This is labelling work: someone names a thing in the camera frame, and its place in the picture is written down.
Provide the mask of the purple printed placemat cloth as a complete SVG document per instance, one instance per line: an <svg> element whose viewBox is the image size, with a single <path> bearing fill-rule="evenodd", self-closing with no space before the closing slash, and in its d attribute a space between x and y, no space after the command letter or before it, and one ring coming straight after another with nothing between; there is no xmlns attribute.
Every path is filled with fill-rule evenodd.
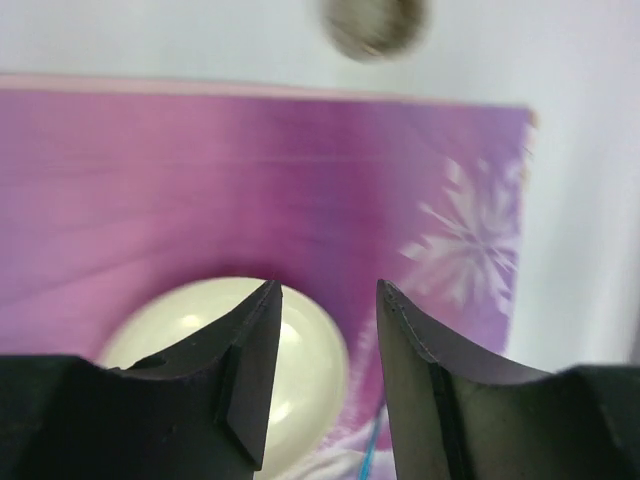
<svg viewBox="0 0 640 480"><path fill-rule="evenodd" d="M217 277L317 302L348 352L342 411L289 479L395 475L375 289L501 352L534 113L355 92L1 78L1 349L96 359L142 305Z"/></svg>

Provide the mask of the blue metallic spoon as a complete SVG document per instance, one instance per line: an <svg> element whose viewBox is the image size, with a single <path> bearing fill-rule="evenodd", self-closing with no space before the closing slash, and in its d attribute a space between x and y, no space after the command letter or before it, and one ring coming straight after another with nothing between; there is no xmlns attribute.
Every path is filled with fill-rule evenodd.
<svg viewBox="0 0 640 480"><path fill-rule="evenodd" d="M369 440L367 442L361 467L358 472L358 480L367 480L369 478L371 465L373 463L373 456L375 454L376 444L380 433L381 423L382 411L379 411L372 424Z"/></svg>

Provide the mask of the cream round plate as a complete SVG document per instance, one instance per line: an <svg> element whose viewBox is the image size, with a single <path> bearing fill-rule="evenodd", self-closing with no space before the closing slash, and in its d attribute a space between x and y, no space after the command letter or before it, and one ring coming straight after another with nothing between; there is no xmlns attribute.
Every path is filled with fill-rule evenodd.
<svg viewBox="0 0 640 480"><path fill-rule="evenodd" d="M98 363L127 368L204 328L260 285L249 277L201 280L171 290L131 314ZM348 354L336 323L304 294L283 287L282 324L259 479L276 479L312 453L342 409Z"/></svg>

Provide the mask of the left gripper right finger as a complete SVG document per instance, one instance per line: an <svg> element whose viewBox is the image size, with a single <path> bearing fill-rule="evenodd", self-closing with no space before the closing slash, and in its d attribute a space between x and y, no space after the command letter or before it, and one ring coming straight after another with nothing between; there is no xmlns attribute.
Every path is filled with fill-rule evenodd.
<svg viewBox="0 0 640 480"><path fill-rule="evenodd" d="M639 370L524 366L377 285L377 328L401 479L635 479Z"/></svg>

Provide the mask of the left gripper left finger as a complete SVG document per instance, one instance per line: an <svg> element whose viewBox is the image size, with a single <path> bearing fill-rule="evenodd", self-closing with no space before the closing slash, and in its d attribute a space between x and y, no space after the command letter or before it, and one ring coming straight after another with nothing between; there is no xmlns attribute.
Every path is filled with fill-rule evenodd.
<svg viewBox="0 0 640 480"><path fill-rule="evenodd" d="M250 479L262 468L282 288L127 369L1 359L5 479Z"/></svg>

